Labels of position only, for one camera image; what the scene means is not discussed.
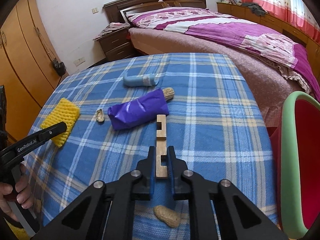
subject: pink mattress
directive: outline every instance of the pink mattress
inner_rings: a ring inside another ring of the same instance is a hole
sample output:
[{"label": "pink mattress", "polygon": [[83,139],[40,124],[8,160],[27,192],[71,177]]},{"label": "pink mattress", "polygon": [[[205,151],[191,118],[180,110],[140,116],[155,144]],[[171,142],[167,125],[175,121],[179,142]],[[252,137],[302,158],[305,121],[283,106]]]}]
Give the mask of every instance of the pink mattress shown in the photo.
[{"label": "pink mattress", "polygon": [[286,80],[274,68],[236,49],[182,33],[152,29],[129,29],[132,44],[148,55],[171,52],[226,54],[238,67],[250,87],[267,127],[277,127],[284,100],[303,91],[297,81]]}]

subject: human hand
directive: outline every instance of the human hand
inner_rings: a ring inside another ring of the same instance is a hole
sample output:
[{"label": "human hand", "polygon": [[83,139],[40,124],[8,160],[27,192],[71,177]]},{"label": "human hand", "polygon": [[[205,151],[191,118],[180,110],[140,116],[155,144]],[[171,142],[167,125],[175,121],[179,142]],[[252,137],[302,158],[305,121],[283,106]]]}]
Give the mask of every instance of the human hand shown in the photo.
[{"label": "human hand", "polygon": [[[35,198],[31,193],[31,187],[28,183],[28,177],[25,174],[26,168],[23,164],[20,164],[21,177],[20,180],[16,183],[15,188],[18,192],[17,201],[22,204],[24,209],[32,207]],[[0,182],[0,208],[2,211],[7,214],[9,217],[18,222],[18,219],[15,214],[13,214],[10,206],[5,200],[4,196],[9,195],[12,192],[12,186],[6,183]]]}]

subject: green chair rim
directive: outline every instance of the green chair rim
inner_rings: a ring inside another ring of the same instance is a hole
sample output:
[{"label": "green chair rim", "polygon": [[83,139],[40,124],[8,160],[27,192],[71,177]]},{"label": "green chair rim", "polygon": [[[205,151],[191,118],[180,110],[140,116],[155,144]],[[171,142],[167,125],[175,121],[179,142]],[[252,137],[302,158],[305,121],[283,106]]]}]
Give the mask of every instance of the green chair rim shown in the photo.
[{"label": "green chair rim", "polygon": [[295,124],[295,102],[308,101],[320,111],[320,104],[310,95],[295,91],[284,102],[281,124],[281,221],[289,238],[302,238],[305,227],[301,206],[300,167]]}]

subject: red and white curtain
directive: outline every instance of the red and white curtain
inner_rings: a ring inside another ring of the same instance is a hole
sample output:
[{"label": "red and white curtain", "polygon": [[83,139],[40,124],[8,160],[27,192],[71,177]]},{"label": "red and white curtain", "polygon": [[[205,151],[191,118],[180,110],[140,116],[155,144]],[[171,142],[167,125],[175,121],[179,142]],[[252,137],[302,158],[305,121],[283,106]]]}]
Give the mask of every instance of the red and white curtain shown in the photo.
[{"label": "red and white curtain", "polygon": [[258,3],[271,15],[291,24],[320,42],[320,28],[302,0],[242,0]]}]

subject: metal screw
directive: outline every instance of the metal screw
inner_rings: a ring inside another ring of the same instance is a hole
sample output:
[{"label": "metal screw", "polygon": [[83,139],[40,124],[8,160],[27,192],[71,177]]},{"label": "metal screw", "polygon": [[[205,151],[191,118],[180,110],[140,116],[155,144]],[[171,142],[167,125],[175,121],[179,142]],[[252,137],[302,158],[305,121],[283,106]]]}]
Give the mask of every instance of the metal screw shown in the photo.
[{"label": "metal screw", "polygon": [[229,187],[231,185],[230,180],[227,179],[223,179],[220,183],[223,187]]},{"label": "metal screw", "polygon": [[140,175],[141,175],[141,171],[138,171],[138,170],[131,171],[131,176],[139,177]]},{"label": "metal screw", "polygon": [[101,180],[96,181],[93,186],[95,188],[102,188],[103,187],[103,182]]},{"label": "metal screw", "polygon": [[185,170],[183,172],[183,175],[187,176],[187,177],[191,177],[193,175],[193,171],[190,171],[190,170]]}]

